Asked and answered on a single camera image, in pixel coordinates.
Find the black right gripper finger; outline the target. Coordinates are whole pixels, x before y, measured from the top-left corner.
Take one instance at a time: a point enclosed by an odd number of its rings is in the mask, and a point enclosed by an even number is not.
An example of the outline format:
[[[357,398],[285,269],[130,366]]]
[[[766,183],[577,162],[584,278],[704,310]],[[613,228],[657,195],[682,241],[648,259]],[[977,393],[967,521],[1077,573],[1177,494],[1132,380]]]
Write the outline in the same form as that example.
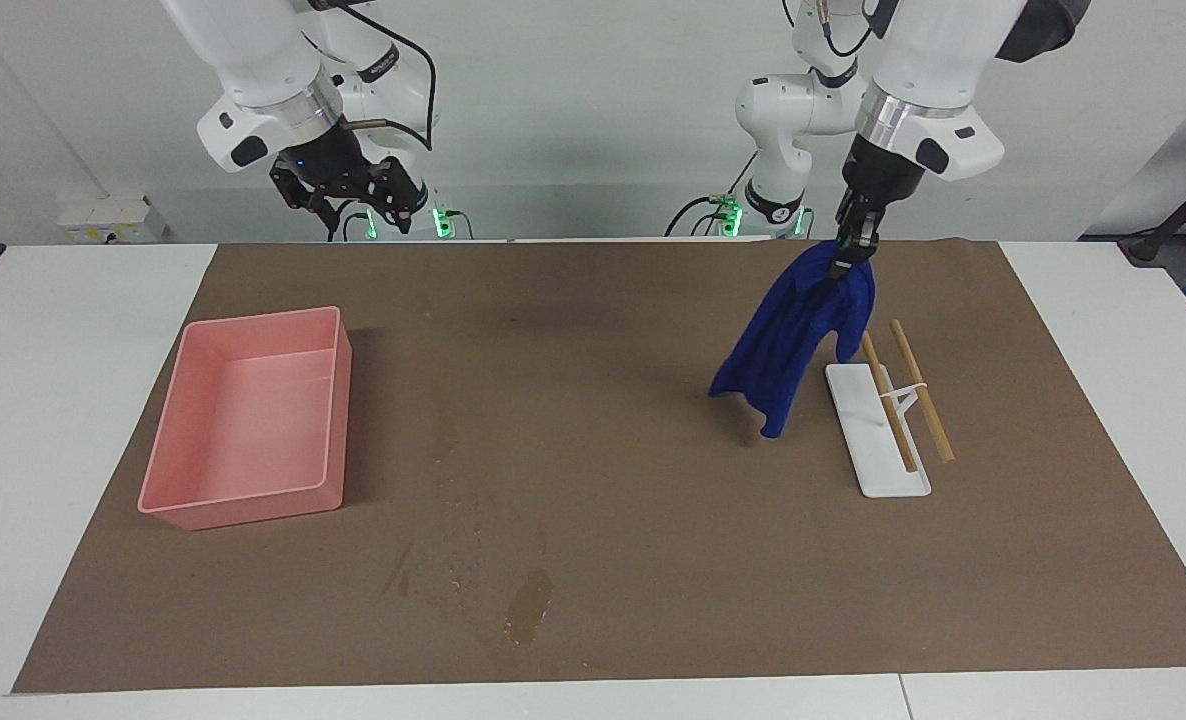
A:
[[[429,204],[427,183],[415,179],[397,158],[366,165],[355,181],[356,200],[377,210],[400,234],[410,232],[416,215]]]
[[[337,232],[340,228],[340,210],[329,199],[323,187],[310,190],[310,184],[293,172],[293,164],[282,155],[278,155],[270,165],[270,181],[288,208],[310,211],[323,222],[327,232]]]

